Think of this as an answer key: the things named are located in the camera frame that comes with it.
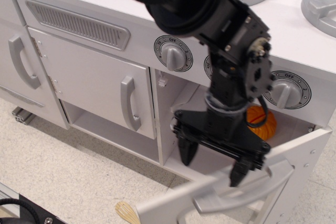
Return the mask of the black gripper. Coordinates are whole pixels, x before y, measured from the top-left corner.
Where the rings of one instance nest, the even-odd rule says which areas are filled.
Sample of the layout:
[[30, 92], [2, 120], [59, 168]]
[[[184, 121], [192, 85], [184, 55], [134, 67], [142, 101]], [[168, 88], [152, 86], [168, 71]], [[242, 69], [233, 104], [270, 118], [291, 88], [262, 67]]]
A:
[[270, 146], [248, 127], [260, 127], [268, 117], [268, 108], [259, 98], [266, 118], [257, 124], [247, 122], [247, 110], [242, 113], [177, 110], [172, 131], [178, 138], [181, 161], [188, 166], [198, 146], [202, 145], [236, 160], [230, 173], [230, 187], [237, 187], [250, 170], [261, 169]]

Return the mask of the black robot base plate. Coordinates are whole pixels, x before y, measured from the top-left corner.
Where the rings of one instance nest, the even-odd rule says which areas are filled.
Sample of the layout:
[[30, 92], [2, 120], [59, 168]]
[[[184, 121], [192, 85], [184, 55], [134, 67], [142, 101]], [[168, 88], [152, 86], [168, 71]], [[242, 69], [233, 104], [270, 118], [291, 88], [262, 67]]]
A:
[[17, 195], [12, 198], [1, 193], [1, 223], [65, 224], [66, 222], [24, 196]]

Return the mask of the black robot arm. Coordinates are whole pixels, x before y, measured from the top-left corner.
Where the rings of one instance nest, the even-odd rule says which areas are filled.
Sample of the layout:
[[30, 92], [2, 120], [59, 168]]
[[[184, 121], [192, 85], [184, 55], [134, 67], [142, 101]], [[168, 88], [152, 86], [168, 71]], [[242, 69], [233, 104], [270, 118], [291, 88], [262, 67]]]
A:
[[270, 145], [252, 132], [249, 105], [272, 90], [268, 27], [240, 0], [136, 0], [146, 5], [164, 32], [194, 37], [208, 47], [213, 76], [204, 112], [177, 110], [173, 132], [180, 156], [188, 165], [199, 145], [235, 159], [230, 184], [260, 169]]

